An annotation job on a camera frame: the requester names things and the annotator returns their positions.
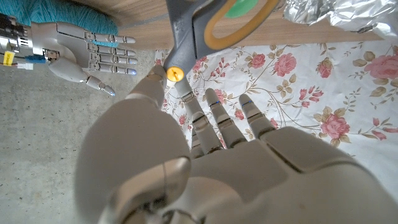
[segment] orange scissor handle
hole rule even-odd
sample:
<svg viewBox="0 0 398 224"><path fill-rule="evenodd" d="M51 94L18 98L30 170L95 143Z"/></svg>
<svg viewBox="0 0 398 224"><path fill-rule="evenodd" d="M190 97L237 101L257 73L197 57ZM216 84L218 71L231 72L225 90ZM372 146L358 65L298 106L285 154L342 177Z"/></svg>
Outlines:
<svg viewBox="0 0 398 224"><path fill-rule="evenodd" d="M205 28L205 44L213 50L221 50L230 47L247 37L261 23L267 19L272 10L278 5L279 0L268 0L260 11L242 28L226 37L217 38L213 35L216 23L232 8L236 0L228 0L227 3L209 20Z"/></svg>

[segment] fingertip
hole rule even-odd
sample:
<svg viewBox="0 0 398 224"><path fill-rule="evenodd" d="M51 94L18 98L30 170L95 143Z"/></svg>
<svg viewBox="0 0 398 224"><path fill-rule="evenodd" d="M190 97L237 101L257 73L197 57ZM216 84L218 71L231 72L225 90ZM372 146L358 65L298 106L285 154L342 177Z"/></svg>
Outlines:
<svg viewBox="0 0 398 224"><path fill-rule="evenodd" d="M205 96L206 96L206 101L207 101L208 106L219 102L218 96L217 96L216 92L214 91L214 89L212 89L212 88L208 88L205 91Z"/></svg>
<svg viewBox="0 0 398 224"><path fill-rule="evenodd" d="M239 103L241 104L241 106L243 106L243 105L245 105L246 103L249 103L249 102L252 102L252 100L246 94L242 94L239 97Z"/></svg>

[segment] scissors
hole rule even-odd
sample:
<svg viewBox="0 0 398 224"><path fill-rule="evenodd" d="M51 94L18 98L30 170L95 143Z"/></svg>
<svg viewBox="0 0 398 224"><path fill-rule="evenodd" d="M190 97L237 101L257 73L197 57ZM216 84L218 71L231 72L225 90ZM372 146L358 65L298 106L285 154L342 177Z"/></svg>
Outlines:
<svg viewBox="0 0 398 224"><path fill-rule="evenodd" d="M244 26L226 37L213 35L216 23L237 0L166 0L174 35L174 47L164 62L167 78L186 105L189 118L202 111L186 75L196 61L243 40L267 19L279 0L268 0L260 11Z"/></svg>

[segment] gray robotic hand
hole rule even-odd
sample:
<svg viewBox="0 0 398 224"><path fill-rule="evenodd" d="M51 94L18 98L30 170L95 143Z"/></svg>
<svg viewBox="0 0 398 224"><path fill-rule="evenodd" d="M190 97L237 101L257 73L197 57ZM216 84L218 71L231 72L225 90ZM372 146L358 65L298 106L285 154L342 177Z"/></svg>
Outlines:
<svg viewBox="0 0 398 224"><path fill-rule="evenodd" d="M397 223L397 204L364 167L303 131L275 129L247 95L239 102L252 141L206 90L225 149L197 99L182 94L190 150L160 110L165 83L156 65L87 132L75 176L87 223Z"/></svg>
<svg viewBox="0 0 398 224"><path fill-rule="evenodd" d="M18 24L15 18L0 14L1 51L16 53L17 58L28 62L48 62L50 70L58 77L103 90L115 95L114 90L90 71L104 71L135 75L134 69L123 64L136 64L132 50L96 45L94 42L135 43L132 37L94 34L66 22Z"/></svg>

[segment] aluminum foil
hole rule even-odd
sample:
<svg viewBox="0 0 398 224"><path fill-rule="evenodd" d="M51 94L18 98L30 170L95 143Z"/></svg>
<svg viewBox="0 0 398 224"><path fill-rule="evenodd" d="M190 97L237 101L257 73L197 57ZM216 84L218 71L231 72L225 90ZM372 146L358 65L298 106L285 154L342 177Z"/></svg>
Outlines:
<svg viewBox="0 0 398 224"><path fill-rule="evenodd" d="M398 42L398 0L287 0L284 19L312 25L327 18L332 26L363 33L372 30Z"/></svg>

